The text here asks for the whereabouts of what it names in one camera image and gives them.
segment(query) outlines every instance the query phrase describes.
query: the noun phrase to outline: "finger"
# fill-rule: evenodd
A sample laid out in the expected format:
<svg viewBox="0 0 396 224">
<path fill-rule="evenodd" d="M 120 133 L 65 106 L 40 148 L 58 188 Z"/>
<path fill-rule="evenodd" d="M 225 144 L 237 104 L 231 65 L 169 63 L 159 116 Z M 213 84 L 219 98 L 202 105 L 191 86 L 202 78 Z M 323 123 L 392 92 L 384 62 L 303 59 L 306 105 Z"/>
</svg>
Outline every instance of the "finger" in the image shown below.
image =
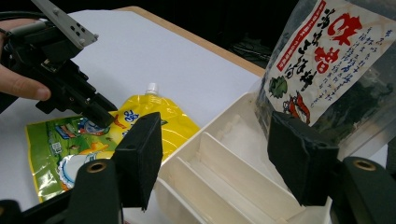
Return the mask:
<svg viewBox="0 0 396 224">
<path fill-rule="evenodd" d="M 21 76 L 0 65 L 0 91 L 26 99 L 46 101 L 50 89 L 28 77 Z"/>
</svg>

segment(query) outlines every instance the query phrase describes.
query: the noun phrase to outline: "white tray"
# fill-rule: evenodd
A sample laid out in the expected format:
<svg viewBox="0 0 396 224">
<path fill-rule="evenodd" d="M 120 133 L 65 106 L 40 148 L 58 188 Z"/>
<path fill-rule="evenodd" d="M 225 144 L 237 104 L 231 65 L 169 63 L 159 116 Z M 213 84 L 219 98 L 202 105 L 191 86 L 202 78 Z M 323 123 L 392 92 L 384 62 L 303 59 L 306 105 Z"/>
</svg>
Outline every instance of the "white tray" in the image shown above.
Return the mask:
<svg viewBox="0 0 396 224">
<path fill-rule="evenodd" d="M 266 146 L 246 93 L 163 162 L 160 208 L 175 223 L 329 223 L 331 200 L 300 206 Z"/>
</svg>

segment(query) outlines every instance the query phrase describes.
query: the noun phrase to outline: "label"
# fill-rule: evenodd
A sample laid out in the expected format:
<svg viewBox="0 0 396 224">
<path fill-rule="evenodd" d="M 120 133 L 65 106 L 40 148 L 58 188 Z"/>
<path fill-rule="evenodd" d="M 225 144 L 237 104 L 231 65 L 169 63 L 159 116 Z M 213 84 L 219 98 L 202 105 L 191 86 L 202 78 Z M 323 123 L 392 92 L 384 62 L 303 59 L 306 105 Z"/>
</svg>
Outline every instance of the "label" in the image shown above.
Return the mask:
<svg viewBox="0 0 396 224">
<path fill-rule="evenodd" d="M 266 96 L 276 111 L 312 126 L 384 54 L 395 32 L 396 21 L 320 0 L 267 74 Z"/>
</svg>

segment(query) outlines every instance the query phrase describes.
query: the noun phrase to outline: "table surface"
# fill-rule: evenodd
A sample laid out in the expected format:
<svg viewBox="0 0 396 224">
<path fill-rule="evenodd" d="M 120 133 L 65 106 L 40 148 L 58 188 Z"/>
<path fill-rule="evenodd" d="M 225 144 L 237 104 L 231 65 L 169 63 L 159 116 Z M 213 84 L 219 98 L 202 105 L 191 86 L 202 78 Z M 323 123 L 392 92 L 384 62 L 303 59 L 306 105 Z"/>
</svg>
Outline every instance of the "table surface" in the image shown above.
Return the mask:
<svg viewBox="0 0 396 224">
<path fill-rule="evenodd" d="M 243 93 L 256 90 L 264 74 L 259 66 L 139 7 L 87 10 L 71 16 L 99 34 L 99 40 L 73 61 L 117 107 L 157 82 L 160 95 L 172 99 L 204 127 Z M 0 115 L 0 200 L 15 200 L 22 211 L 38 204 L 25 126 L 75 115 L 71 111 L 47 115 L 35 103 L 18 99 Z M 153 195 L 146 213 L 127 209 L 125 216 L 133 223 L 168 223 Z"/>
</svg>

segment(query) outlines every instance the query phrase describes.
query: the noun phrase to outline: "human hand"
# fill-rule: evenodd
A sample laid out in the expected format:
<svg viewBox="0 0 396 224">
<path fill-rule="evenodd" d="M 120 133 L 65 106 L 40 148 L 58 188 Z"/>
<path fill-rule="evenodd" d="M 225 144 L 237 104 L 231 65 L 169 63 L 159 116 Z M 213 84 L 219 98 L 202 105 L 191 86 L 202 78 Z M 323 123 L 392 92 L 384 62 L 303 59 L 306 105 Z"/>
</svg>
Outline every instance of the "human hand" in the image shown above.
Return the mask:
<svg viewBox="0 0 396 224">
<path fill-rule="evenodd" d="M 30 19 L 18 19 L 9 21 L 0 21 L 0 28 L 8 31 L 14 27 L 34 22 Z M 0 56 L 5 42 L 5 34 L 0 33 Z M 0 91 L 26 98 L 40 101 L 46 101 L 50 98 L 50 89 L 42 83 L 21 76 L 0 64 Z"/>
</svg>

